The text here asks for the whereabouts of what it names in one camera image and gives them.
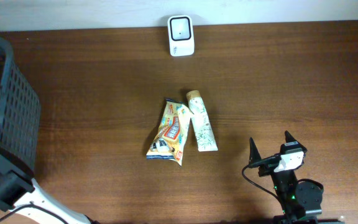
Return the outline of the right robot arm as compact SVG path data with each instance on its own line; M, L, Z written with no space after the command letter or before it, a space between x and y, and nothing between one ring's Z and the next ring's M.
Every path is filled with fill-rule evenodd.
M249 163L243 170L258 168L259 177L270 176L274 191L271 192L255 182L249 183L272 195L280 204L283 214L273 217L274 223L318 223L316 218L322 214L324 187L311 179L297 179L295 171L303 164L308 151L288 131L280 152L261 158L253 139L249 139Z

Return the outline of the yellow snack bag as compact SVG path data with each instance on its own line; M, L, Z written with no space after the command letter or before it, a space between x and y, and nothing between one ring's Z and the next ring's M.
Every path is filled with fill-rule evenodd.
M171 160L181 166L192 117L193 113L184 103L167 99L157 134L146 153L146 159Z

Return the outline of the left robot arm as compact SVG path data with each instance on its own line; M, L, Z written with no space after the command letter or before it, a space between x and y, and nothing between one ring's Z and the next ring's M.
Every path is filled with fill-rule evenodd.
M92 223L49 196L34 175L41 105L13 61L0 46L0 210L37 223Z

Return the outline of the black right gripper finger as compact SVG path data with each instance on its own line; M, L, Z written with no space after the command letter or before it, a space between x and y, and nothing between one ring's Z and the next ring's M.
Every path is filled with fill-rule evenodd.
M255 145L253 138L249 139L249 144L250 144L249 165L252 165L259 162L262 158L259 154L259 151L257 149L257 146Z
M292 144L292 146L298 146L302 149L304 153L306 153L308 150L304 145L302 145L298 140L296 140L289 131L285 131L285 141L286 144Z

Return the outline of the white cream tube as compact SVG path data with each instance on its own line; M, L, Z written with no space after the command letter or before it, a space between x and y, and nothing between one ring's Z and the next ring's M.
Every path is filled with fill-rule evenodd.
M199 152L218 151L213 129L209 121L208 112L198 90L186 94L188 106L193 113L191 122L195 132Z

